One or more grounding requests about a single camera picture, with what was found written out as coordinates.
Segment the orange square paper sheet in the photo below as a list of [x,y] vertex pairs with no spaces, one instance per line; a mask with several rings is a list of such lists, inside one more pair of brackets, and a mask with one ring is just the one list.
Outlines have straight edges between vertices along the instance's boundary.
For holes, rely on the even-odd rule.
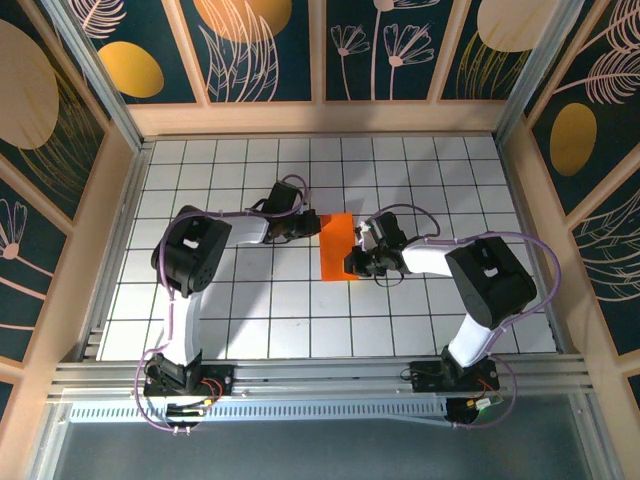
[[344,259],[356,244],[351,213],[322,215],[319,233],[322,281],[354,281],[358,277],[344,268]]

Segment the long aluminium frame rail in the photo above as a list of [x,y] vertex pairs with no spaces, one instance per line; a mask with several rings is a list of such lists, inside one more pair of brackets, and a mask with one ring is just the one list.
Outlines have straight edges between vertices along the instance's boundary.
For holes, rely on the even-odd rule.
[[[211,360],[204,368],[233,367],[229,400],[383,399],[416,396],[410,364],[435,356],[289,360]],[[474,396],[485,392],[508,396],[586,394],[594,391],[586,362],[579,354],[506,354],[492,357],[498,379],[494,389],[476,381],[469,391],[445,387],[432,395]],[[134,361],[61,363],[46,401],[129,400],[134,394]]]

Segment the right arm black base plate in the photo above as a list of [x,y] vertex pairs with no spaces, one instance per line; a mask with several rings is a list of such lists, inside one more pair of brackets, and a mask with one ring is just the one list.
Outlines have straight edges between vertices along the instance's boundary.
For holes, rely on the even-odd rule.
[[474,393],[484,388],[499,390],[496,365],[483,360],[461,369],[452,362],[415,361],[409,364],[409,379],[414,393]]

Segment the aluminium side rail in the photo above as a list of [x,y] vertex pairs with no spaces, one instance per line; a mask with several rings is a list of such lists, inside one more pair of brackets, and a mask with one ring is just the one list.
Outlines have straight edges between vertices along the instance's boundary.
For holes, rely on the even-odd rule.
[[90,337],[108,320],[111,302],[115,295],[120,267],[124,258],[137,203],[144,184],[145,175],[153,151],[153,142],[145,142],[133,156],[116,215],[105,247],[96,283],[87,308],[79,340],[74,347],[72,359],[82,362],[90,349]]
[[[557,248],[554,228],[559,219],[557,200],[538,147],[528,130],[514,132],[498,146],[516,215],[523,233],[538,238],[550,248]],[[541,247],[524,243],[539,303],[552,291],[556,269],[551,256]],[[556,300],[550,301],[528,318],[514,324],[519,348],[525,353],[570,353],[573,346],[565,322],[559,317]]]

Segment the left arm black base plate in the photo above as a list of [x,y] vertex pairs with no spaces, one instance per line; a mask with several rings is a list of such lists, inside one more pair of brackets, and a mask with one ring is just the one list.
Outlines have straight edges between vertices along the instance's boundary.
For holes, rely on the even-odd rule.
[[156,366],[151,366],[146,371],[147,383],[144,385],[143,394],[147,397],[159,396],[230,396],[235,381],[235,367],[230,364],[201,365],[201,382],[194,385],[191,390],[181,386],[177,381],[162,373]]

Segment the aluminium corner post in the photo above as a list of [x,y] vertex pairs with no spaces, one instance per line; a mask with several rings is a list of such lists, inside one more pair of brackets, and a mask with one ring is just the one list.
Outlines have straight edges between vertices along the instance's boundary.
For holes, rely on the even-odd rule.
[[520,120],[526,105],[544,79],[566,36],[579,17],[584,1],[558,0],[511,91],[505,110],[493,132],[497,146],[502,147],[505,144]]
[[67,0],[41,0],[62,38],[69,46],[73,57],[86,73],[101,102],[106,107],[129,146],[136,153],[142,150],[144,137],[111,80],[99,55],[85,35]]

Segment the short aluminium frame post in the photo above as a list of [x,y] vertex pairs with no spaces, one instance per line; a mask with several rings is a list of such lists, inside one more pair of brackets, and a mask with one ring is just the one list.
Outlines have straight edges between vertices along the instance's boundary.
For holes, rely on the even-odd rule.
[[53,480],[69,424],[69,403],[46,404],[27,465],[27,480]]
[[573,393],[569,395],[569,401],[592,480],[613,480],[589,397]]

